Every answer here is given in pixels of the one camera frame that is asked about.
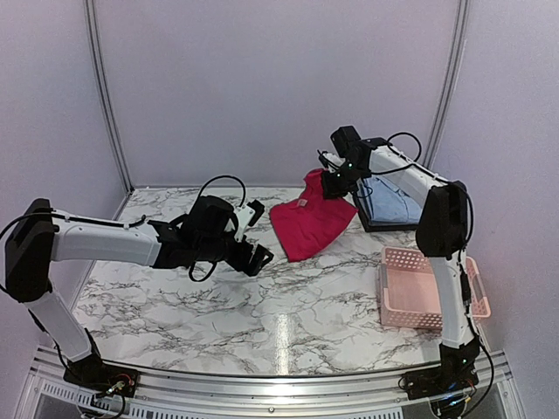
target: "pink basket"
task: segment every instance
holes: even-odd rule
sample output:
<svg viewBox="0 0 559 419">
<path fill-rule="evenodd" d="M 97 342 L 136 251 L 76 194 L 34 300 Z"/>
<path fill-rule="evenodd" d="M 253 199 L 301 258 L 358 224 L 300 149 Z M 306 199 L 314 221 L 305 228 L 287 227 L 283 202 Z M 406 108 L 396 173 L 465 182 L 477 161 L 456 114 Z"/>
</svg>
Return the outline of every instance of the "pink basket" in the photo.
<svg viewBox="0 0 559 419">
<path fill-rule="evenodd" d="M 466 271 L 472 286 L 473 317 L 486 319 L 491 308 L 472 258 L 466 259 Z M 379 292 L 383 325 L 442 329 L 437 281 L 421 251 L 385 247 Z"/>
</svg>

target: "white marble surface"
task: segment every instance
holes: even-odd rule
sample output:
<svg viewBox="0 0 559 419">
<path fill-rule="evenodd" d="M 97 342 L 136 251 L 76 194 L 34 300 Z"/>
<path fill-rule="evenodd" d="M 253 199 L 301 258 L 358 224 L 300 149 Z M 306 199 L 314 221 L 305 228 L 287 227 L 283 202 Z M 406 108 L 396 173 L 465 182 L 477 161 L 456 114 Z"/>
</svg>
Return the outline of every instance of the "white marble surface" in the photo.
<svg viewBox="0 0 559 419">
<path fill-rule="evenodd" d="M 237 189 L 208 189 L 235 201 Z M 249 188 L 269 210 L 302 189 Z M 121 220 L 169 221 L 197 189 L 140 189 Z M 98 262 L 74 311 L 103 356 L 217 374 L 330 374 L 401 367 L 438 358 L 438 334 L 380 325 L 377 266 L 385 245 L 412 233 L 365 233 L 355 216 L 324 252 L 290 264 L 268 213 L 247 231 L 275 253 L 255 278 L 221 263 L 204 283 L 183 269 Z"/>
</svg>

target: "white wall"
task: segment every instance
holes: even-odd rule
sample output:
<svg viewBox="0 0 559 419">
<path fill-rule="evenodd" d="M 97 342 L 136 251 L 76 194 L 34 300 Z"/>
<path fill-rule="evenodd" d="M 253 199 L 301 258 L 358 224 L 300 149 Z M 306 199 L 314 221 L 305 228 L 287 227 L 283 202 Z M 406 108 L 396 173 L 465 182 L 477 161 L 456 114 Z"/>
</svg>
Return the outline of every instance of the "white wall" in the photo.
<svg viewBox="0 0 559 419">
<path fill-rule="evenodd" d="M 0 2 L 0 57 L 0 226 L 36 197 L 111 217 L 124 191 L 94 84 L 82 2 Z M 3 272 L 3 251 L 0 266 Z M 53 267 L 66 300 L 85 266 Z M 0 319 L 0 418 L 9 418 L 41 333 L 3 294 Z"/>
<path fill-rule="evenodd" d="M 300 184 L 317 148 L 427 139 L 455 0 L 100 0 L 108 84 L 139 185 L 231 173 Z M 398 140 L 415 154 L 412 141 Z"/>
<path fill-rule="evenodd" d="M 473 2 L 435 169 L 468 186 L 469 254 L 530 419 L 559 417 L 559 5 Z"/>
</svg>

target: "folded red garment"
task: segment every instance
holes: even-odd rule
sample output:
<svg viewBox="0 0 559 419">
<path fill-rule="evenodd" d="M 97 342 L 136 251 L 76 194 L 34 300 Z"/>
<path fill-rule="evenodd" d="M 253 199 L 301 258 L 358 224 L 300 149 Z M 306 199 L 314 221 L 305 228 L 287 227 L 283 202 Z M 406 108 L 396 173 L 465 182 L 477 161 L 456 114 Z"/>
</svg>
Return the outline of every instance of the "folded red garment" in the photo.
<svg viewBox="0 0 559 419">
<path fill-rule="evenodd" d="M 270 210 L 273 229 L 289 262 L 311 258 L 334 242 L 348 227 L 357 208 L 343 198 L 322 197 L 321 173 L 311 170 L 300 197 Z"/>
</svg>

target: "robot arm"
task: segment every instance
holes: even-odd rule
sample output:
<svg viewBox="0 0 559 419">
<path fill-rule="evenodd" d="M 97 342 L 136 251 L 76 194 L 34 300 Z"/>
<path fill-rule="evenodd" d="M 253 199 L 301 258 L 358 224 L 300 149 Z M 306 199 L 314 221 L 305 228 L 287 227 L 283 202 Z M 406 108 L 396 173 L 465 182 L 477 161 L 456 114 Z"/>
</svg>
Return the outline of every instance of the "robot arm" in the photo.
<svg viewBox="0 0 559 419">
<path fill-rule="evenodd" d="M 6 291 L 31 313 L 69 360 L 65 380 L 99 389 L 137 372 L 103 362 L 89 332 L 68 310 L 49 279 L 51 261 L 94 259 L 129 262 L 155 269 L 189 268 L 190 279 L 206 280 L 220 261 L 249 276 L 257 275 L 273 259 L 260 244 L 249 244 L 245 230 L 264 213 L 253 201 L 233 208 L 216 196 L 199 196 L 189 214 L 170 223 L 146 221 L 126 224 L 74 216 L 36 200 L 5 245 Z M 203 278 L 194 278 L 196 262 L 212 263 Z M 134 393 L 127 386 L 125 395 Z"/>
<path fill-rule="evenodd" d="M 362 140 L 353 127 L 332 134 L 338 156 L 321 154 L 325 198 L 355 193 L 360 179 L 382 175 L 422 208 L 418 248 L 429 258 L 443 318 L 441 367 L 404 376 L 410 399 L 443 394 L 478 383 L 474 361 L 480 340 L 470 318 L 471 290 L 466 275 L 467 200 L 461 182 L 449 182 L 408 159 L 382 138 Z"/>
</svg>

